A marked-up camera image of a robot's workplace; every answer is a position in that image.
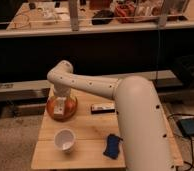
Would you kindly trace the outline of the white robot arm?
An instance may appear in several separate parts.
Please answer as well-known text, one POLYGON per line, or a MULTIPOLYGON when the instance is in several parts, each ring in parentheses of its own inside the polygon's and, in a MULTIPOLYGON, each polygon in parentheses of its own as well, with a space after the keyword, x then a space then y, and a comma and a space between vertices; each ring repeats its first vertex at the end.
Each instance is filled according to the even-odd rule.
POLYGON ((127 171, 176 171, 164 110, 151 81, 142 76, 76 75, 66 60, 53 67, 47 79, 58 96, 74 88, 115 102, 127 171))

